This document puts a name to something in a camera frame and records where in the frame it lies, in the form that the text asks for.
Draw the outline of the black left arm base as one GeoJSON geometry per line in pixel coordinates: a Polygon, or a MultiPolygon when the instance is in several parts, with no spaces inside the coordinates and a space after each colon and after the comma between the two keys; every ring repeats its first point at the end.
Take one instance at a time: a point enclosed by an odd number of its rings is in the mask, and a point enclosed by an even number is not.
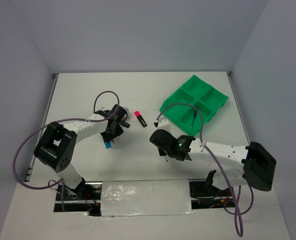
{"type": "Polygon", "coordinates": [[[91,217],[100,217],[102,182],[84,182],[79,189],[58,185],[51,188],[56,191],[54,212],[84,212],[91,217]]]}

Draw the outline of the pink-capped black highlighter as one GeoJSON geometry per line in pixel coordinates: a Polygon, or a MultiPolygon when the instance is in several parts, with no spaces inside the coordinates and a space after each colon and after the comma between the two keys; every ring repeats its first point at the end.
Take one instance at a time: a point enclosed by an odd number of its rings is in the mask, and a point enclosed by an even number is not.
{"type": "Polygon", "coordinates": [[[147,126],[147,124],[146,124],[145,120],[143,119],[142,115],[140,114],[140,112],[135,111],[134,115],[136,116],[137,120],[140,122],[141,126],[145,128],[147,126]]]}

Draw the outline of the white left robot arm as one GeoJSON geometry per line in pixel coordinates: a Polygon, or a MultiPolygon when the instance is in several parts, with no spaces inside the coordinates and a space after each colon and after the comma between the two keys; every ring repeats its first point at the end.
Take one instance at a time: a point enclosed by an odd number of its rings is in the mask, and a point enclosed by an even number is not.
{"type": "Polygon", "coordinates": [[[71,164],[75,145],[100,134],[105,147],[110,148],[113,139],[124,132],[122,127],[130,127],[125,122],[127,116],[127,108],[114,105],[111,110],[102,108],[94,112],[87,121],[67,124],[54,121],[44,131],[34,150],[34,156],[52,168],[64,181],[63,191],[73,199],[81,199],[90,192],[91,187],[71,164]]]}

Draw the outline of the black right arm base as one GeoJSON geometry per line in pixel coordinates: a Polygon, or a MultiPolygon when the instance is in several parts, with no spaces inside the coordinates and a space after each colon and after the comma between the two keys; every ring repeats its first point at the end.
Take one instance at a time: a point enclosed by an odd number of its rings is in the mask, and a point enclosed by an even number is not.
{"type": "Polygon", "coordinates": [[[189,180],[189,195],[193,210],[218,209],[223,208],[224,204],[228,208],[235,207],[227,187],[220,190],[212,185],[215,174],[216,170],[212,170],[206,179],[189,180]]]}

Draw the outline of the blue gel pen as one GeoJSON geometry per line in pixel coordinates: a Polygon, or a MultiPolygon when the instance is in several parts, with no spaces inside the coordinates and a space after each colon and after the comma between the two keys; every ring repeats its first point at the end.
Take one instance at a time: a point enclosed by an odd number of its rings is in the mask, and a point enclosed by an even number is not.
{"type": "Polygon", "coordinates": [[[191,125],[190,125],[190,129],[193,128],[193,124],[194,124],[194,122],[195,122],[196,116],[197,116],[197,110],[194,110],[194,113],[193,113],[193,119],[192,119],[192,122],[191,122],[191,125]]]}

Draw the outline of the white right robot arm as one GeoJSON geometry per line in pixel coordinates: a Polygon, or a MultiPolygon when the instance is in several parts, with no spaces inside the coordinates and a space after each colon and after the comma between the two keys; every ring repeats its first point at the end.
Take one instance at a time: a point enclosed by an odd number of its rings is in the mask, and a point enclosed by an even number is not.
{"type": "Polygon", "coordinates": [[[272,189],[276,160],[258,142],[241,146],[202,142],[188,135],[175,138],[164,129],[157,129],[149,141],[161,156],[178,161],[215,163],[218,169],[208,173],[205,184],[205,190],[211,196],[229,186],[249,185],[262,192],[272,189]]]}

